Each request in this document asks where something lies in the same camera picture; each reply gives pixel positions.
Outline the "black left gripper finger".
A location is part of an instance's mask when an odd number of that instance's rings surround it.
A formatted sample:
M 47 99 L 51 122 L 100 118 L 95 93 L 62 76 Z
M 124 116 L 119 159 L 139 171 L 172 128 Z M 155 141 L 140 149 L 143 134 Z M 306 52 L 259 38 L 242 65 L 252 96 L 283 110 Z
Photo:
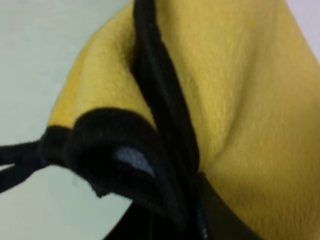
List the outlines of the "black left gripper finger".
M 157 213 L 132 203 L 107 240 L 259 240 L 222 200 L 201 173 L 196 183 L 199 203 L 196 223 L 191 233 L 182 234 L 174 225 Z

